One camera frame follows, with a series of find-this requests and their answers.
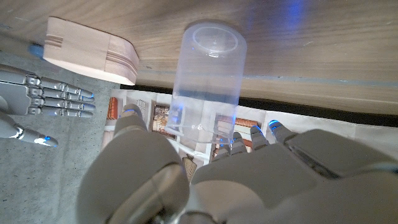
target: clear plastic cup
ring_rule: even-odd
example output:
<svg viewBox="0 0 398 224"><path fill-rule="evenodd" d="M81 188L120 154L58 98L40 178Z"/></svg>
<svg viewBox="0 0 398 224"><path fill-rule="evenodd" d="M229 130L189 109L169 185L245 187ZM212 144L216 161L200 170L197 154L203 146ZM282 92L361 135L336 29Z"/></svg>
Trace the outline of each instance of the clear plastic cup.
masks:
<svg viewBox="0 0 398 224"><path fill-rule="evenodd" d="M185 31L166 131L196 142L232 142L246 49L242 35L222 24Z"/></svg>

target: blue fingertip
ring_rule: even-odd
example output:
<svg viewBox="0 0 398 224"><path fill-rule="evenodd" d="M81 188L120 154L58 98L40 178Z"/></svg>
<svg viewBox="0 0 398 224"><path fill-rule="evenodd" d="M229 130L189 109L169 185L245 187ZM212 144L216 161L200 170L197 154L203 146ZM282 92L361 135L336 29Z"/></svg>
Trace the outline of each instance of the blue fingertip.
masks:
<svg viewBox="0 0 398 224"><path fill-rule="evenodd" d="M275 123L278 123L279 121L277 121L277 120L272 120L272 121L270 121L269 123L268 123L268 126L271 126L271 125L273 125L273 124L275 124Z"/></svg>

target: gray robotic hand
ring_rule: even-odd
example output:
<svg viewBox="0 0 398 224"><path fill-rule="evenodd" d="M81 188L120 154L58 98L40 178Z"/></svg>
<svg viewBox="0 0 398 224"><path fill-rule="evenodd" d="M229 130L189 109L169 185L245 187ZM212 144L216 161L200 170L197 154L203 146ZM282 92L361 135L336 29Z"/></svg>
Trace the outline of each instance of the gray robotic hand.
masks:
<svg viewBox="0 0 398 224"><path fill-rule="evenodd" d="M126 105L114 138L84 176L84 224L398 223L398 161L342 136L295 133L273 120L276 143L251 128L220 145L189 182L166 138Z"/></svg>
<svg viewBox="0 0 398 224"><path fill-rule="evenodd" d="M38 77L36 74L0 65L0 138L57 146L54 138L25 129L8 114L77 116L90 118L95 106L94 94L58 80Z"/></svg>

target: concrete floor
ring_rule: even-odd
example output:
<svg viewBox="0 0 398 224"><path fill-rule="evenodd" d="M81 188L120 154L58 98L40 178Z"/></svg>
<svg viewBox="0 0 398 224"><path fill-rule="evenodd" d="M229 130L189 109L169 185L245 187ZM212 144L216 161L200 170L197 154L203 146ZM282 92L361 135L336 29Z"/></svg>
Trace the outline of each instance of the concrete floor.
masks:
<svg viewBox="0 0 398 224"><path fill-rule="evenodd" d="M22 126L56 138L56 148L0 139L0 223L76 223L80 180L100 152L110 91L119 85L4 52L0 63L95 94L92 118L13 116Z"/></svg>

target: wooden surface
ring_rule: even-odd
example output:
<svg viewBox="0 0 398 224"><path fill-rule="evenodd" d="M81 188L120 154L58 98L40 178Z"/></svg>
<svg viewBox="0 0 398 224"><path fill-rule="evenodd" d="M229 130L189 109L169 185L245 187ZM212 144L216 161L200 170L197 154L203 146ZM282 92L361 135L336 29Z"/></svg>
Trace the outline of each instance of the wooden surface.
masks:
<svg viewBox="0 0 398 224"><path fill-rule="evenodd" d="M184 30L223 21L248 43L241 96L398 114L398 1L3 1L0 49L28 57L48 16L130 41L137 84L172 87Z"/></svg>

